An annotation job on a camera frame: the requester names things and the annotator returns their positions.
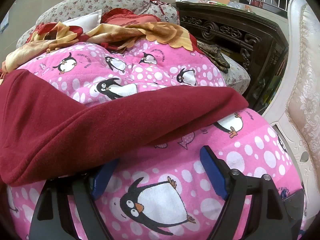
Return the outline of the dark red sweater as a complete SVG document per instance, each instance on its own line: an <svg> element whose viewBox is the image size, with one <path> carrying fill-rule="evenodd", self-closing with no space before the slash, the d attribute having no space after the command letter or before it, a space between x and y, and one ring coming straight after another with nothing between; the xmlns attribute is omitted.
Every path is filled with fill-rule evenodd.
<svg viewBox="0 0 320 240"><path fill-rule="evenodd" d="M172 86L87 107L16 70L1 84L1 183L21 186L94 168L247 106L230 87Z"/></svg>

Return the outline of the pink penguin quilt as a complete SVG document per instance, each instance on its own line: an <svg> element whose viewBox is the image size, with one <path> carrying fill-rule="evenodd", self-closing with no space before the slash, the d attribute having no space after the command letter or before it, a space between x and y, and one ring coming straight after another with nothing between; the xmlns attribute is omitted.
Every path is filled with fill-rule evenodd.
<svg viewBox="0 0 320 240"><path fill-rule="evenodd" d="M124 53L78 43L23 64L59 91L86 106L169 86L210 86L225 81L203 54L142 40ZM200 160L209 146L246 176L271 176L281 198L302 188L276 131L246 108L171 142L144 146L122 158L96 201L114 239L205 239L224 201Z"/></svg>

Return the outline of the dark patterned cloth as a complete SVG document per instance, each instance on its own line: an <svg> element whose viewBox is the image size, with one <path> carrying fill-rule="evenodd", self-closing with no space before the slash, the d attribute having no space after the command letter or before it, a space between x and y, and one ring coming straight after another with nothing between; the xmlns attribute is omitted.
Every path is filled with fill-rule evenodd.
<svg viewBox="0 0 320 240"><path fill-rule="evenodd" d="M223 73L228 74L230 64L225 60L221 49L216 45L197 41L197 47L210 59L210 61Z"/></svg>

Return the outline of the red yellow blanket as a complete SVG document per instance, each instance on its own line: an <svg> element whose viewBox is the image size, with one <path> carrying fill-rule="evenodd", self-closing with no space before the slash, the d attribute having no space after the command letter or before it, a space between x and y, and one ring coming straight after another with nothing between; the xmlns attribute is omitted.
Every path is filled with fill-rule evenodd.
<svg viewBox="0 0 320 240"><path fill-rule="evenodd" d="M148 22L126 25L102 23L87 33L79 26L48 23L35 30L27 43L8 54L1 66L1 74L8 74L42 53L70 47L78 42L106 45L115 51L131 48L139 39L168 44L172 48L200 51L196 39L180 25Z"/></svg>

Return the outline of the white pillow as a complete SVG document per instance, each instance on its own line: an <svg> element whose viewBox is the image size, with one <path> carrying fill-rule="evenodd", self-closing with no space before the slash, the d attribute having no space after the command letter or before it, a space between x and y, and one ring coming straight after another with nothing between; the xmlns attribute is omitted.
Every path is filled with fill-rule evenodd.
<svg viewBox="0 0 320 240"><path fill-rule="evenodd" d="M97 10L85 16L80 16L76 18L72 18L63 22L66 26L77 26L83 29L84 33L89 32L90 30L96 28L100 22L102 17L102 10Z"/></svg>

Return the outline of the red ruffled pillow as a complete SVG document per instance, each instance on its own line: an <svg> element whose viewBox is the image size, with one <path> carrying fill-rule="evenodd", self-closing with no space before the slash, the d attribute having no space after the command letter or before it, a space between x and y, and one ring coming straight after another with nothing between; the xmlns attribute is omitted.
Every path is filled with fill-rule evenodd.
<svg viewBox="0 0 320 240"><path fill-rule="evenodd" d="M100 23L113 24L119 26L143 24L143 23L161 22L161 20L152 14L136 15L128 9L116 8L106 12L101 17Z"/></svg>

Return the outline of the floral grey duvet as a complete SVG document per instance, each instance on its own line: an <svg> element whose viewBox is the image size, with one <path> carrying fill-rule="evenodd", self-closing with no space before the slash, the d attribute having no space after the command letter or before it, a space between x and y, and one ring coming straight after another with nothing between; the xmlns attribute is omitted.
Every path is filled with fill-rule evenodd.
<svg viewBox="0 0 320 240"><path fill-rule="evenodd" d="M26 43L31 33L40 23L64 22L97 10L107 13L116 8L128 9L136 15L152 14L163 22L180 24L177 9L161 0L64 0L40 15L35 25L18 39L16 48Z"/></svg>

